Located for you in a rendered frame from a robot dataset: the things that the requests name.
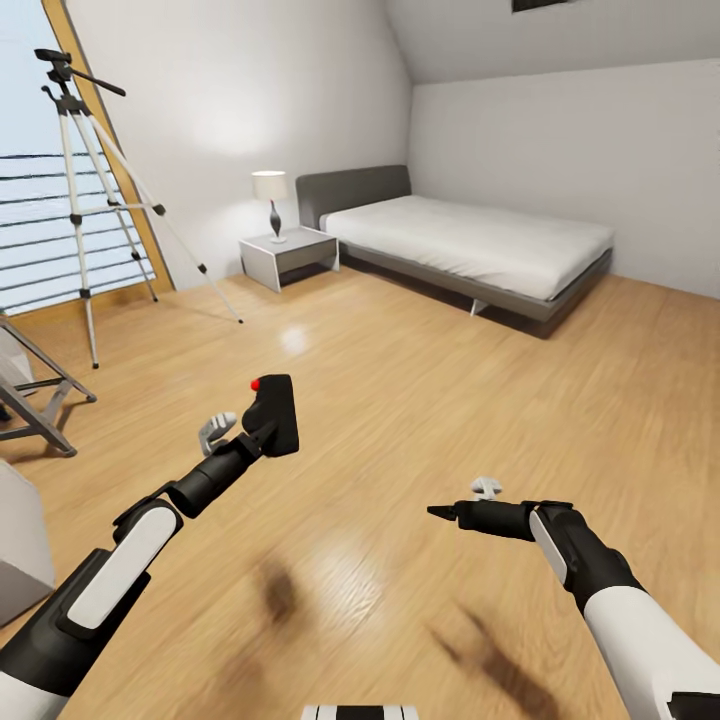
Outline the digital camera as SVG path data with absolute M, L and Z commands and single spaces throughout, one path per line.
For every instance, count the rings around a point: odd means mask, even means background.
M 289 374 L 267 375 L 251 383 L 252 390 L 257 392 L 256 400 L 244 413 L 242 424 L 245 433 L 251 435 L 272 421 L 278 423 L 259 447 L 268 459 L 299 451 L 292 384 Z

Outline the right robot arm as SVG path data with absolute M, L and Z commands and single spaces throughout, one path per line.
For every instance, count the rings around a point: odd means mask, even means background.
M 427 507 L 458 528 L 537 542 L 609 668 L 631 720 L 720 720 L 720 665 L 645 591 L 627 559 L 587 527 L 571 502 L 496 502 L 499 480 L 473 500 Z

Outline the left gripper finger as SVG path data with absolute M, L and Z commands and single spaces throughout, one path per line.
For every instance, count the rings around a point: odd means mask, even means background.
M 265 427 L 257 430 L 255 433 L 248 436 L 255 442 L 255 445 L 257 447 L 261 447 L 263 443 L 267 440 L 267 438 L 272 434 L 272 432 L 274 432 L 277 426 L 278 423 L 276 421 L 272 421 Z

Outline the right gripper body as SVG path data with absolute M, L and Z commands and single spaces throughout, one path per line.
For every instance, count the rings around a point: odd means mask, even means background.
M 503 508 L 507 502 L 458 500 L 457 503 L 458 528 L 508 537 L 503 525 Z

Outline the camera tripod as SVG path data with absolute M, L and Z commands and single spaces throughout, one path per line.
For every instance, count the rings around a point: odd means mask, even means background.
M 74 70 L 69 65 L 72 62 L 72 56 L 70 53 L 67 53 L 66 55 L 63 53 L 60 53 L 60 51 L 54 51 L 49 49 L 36 49 L 34 50 L 34 53 L 36 57 L 43 61 L 49 61 L 51 64 L 53 64 L 53 69 L 49 71 L 47 74 L 51 81 L 58 83 L 63 91 L 63 94 L 61 95 L 61 100 L 57 100 L 54 98 L 50 88 L 48 86 L 43 86 L 41 89 L 44 92 L 48 92 L 50 98 L 56 102 L 58 115 L 60 119 L 60 127 L 61 127 L 61 134 L 62 134 L 62 142 L 63 142 L 63 149 L 64 149 L 64 159 L 66 164 L 66 172 L 67 172 L 67 180 L 68 180 L 68 188 L 69 188 L 69 196 L 70 196 L 70 204 L 71 204 L 71 211 L 70 214 L 70 220 L 71 223 L 75 226 L 75 233 L 76 233 L 76 241 L 77 241 L 77 248 L 78 248 L 78 255 L 79 255 L 79 262 L 80 262 L 80 271 L 81 271 L 81 277 L 82 277 L 82 286 L 83 288 L 80 289 L 80 296 L 85 299 L 86 306 L 87 306 L 87 320 L 89 324 L 89 333 L 90 333 L 90 340 L 91 340 L 91 348 L 93 353 L 93 369 L 98 369 L 99 364 L 97 362 L 97 350 L 95 347 L 95 338 L 94 338 L 94 331 L 93 331 L 93 319 L 91 318 L 91 293 L 90 289 L 88 288 L 88 279 L 87 279 L 87 272 L 86 272 L 86 263 L 85 263 L 85 257 L 84 257 L 84 249 L 83 249 L 83 242 L 82 242 L 82 215 L 86 214 L 92 214 L 97 212 L 104 212 L 107 210 L 113 210 L 116 212 L 118 219 L 120 220 L 120 224 L 122 225 L 122 228 L 124 230 L 124 233 L 131 245 L 132 248 L 132 257 L 134 260 L 137 260 L 138 264 L 140 265 L 140 268 L 144 274 L 144 277 L 149 283 L 148 276 L 146 274 L 146 271 L 144 270 L 144 267 L 142 265 L 141 257 L 136 250 L 133 241 L 131 239 L 131 236 L 128 232 L 128 229 L 126 228 L 125 221 L 122 217 L 122 209 L 125 208 L 153 208 L 153 210 L 156 212 L 156 214 L 160 215 L 166 224 L 169 226 L 169 228 L 172 230 L 172 232 L 175 234 L 175 236 L 178 238 L 182 246 L 186 249 L 186 251 L 190 254 L 192 259 L 197 264 L 197 267 L 199 270 L 207 277 L 209 280 L 209 283 L 211 285 L 215 286 L 215 283 L 210 278 L 209 274 L 207 273 L 207 268 L 204 264 L 202 264 L 196 257 L 195 254 L 192 252 L 192 250 L 188 247 L 188 245 L 184 242 L 183 238 L 180 236 L 178 231 L 174 228 L 173 224 L 169 221 L 167 216 L 164 214 L 165 208 L 158 204 L 153 196 L 149 193 L 148 189 L 144 186 L 144 183 L 139 179 L 139 177 L 134 172 L 133 168 L 129 165 L 128 161 L 124 158 L 120 150 L 117 148 L 117 145 L 115 145 L 111 138 L 107 135 L 105 130 L 101 127 L 99 122 L 95 119 L 95 116 L 91 112 L 91 110 L 87 107 L 87 104 L 83 100 L 78 100 L 76 96 L 72 96 L 70 94 L 70 91 L 68 89 L 67 83 L 70 82 L 71 74 L 77 74 L 80 77 L 85 78 L 86 80 L 95 82 L 96 84 L 100 85 L 101 87 L 104 87 L 105 89 L 108 89 L 109 91 L 112 91 L 113 93 L 116 93 L 122 97 L 125 97 L 125 90 L 122 90 L 121 88 L 118 88 L 117 86 L 114 86 L 110 83 L 92 78 L 90 75 L 85 75 L 84 73 L 78 72 L 77 70 Z M 92 162 L 95 166 L 95 170 L 97 171 L 97 174 L 99 175 L 99 178 L 103 184 L 103 187 L 107 193 L 108 196 L 108 206 L 100 207 L 100 208 L 93 208 L 88 210 L 79 211 L 78 206 L 78 198 L 77 198 L 77 190 L 76 190 L 76 180 L 75 180 L 75 172 L 74 172 L 74 164 L 73 164 L 73 156 L 72 156 L 72 148 L 71 148 L 71 141 L 70 141 L 70 133 L 69 133 L 69 125 L 68 125 L 68 113 L 72 116 L 74 119 L 78 130 L 80 132 L 80 135 L 84 141 L 84 144 L 89 152 L 89 155 L 92 159 Z M 88 134 L 88 130 L 86 129 L 86 126 L 83 122 L 82 115 L 85 115 L 88 120 L 92 123 L 94 128 L 96 128 L 97 132 L 100 134 L 100 136 L 103 138 L 103 140 L 106 142 L 106 144 L 109 146 L 109 148 L 112 150 L 112 152 L 115 154 L 117 159 L 122 163 L 124 168 L 128 171 L 129 176 L 131 177 L 131 180 L 134 180 L 134 182 L 139 186 L 140 190 L 143 192 L 144 196 L 149 200 L 149 204 L 121 204 L 117 200 L 111 185 L 108 181 L 108 178 L 106 176 L 106 173 L 104 171 L 104 168 L 100 162 L 99 156 L 97 154 L 97 151 L 94 147 L 94 144 Z

